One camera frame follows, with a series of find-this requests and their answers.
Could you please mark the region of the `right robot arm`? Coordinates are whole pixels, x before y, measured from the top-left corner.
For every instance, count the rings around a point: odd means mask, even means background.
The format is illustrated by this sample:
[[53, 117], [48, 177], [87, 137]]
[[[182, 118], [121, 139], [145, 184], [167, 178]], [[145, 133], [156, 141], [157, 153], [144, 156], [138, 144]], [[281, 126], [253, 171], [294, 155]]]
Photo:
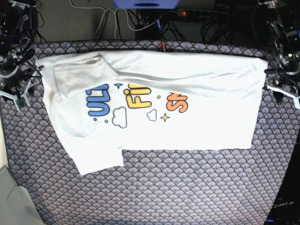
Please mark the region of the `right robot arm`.
[[0, 90], [9, 94], [30, 78], [22, 66], [35, 54], [30, 47], [38, 32], [36, 6], [36, 0], [0, 2]]

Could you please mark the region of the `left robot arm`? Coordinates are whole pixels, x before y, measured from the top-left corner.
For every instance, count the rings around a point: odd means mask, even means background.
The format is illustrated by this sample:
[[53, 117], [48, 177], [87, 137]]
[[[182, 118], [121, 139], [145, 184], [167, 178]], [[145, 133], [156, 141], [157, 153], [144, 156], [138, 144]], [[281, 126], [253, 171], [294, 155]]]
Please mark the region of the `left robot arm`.
[[300, 96], [300, 2], [298, 0], [258, 0], [266, 10], [266, 22], [274, 42], [277, 66], [266, 69], [274, 75], [267, 87], [281, 95]]

